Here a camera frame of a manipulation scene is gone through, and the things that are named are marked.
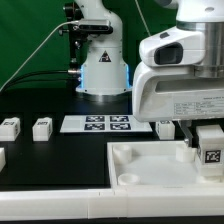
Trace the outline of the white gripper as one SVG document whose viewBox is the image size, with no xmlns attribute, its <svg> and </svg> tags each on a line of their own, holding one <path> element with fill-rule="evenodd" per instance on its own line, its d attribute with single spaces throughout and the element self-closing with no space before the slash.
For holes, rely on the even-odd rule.
<svg viewBox="0 0 224 224">
<path fill-rule="evenodd" d="M 224 79 L 195 77 L 190 66 L 151 68 L 141 62 L 134 74 L 132 112 L 141 122 L 179 120 L 191 147 L 191 120 L 224 118 Z"/>
</svg>

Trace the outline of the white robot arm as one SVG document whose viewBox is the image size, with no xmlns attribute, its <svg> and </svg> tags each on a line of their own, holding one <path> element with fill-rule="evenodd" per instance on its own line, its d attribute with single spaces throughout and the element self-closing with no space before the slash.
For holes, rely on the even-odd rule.
<svg viewBox="0 0 224 224">
<path fill-rule="evenodd" d="M 128 86 L 122 22 L 102 0 L 75 0 L 85 27 L 111 27 L 90 38 L 80 91 L 103 98 Z M 224 118 L 224 0 L 155 0 L 177 10 L 176 25 L 140 42 L 132 112 L 140 122 Z"/>
</svg>

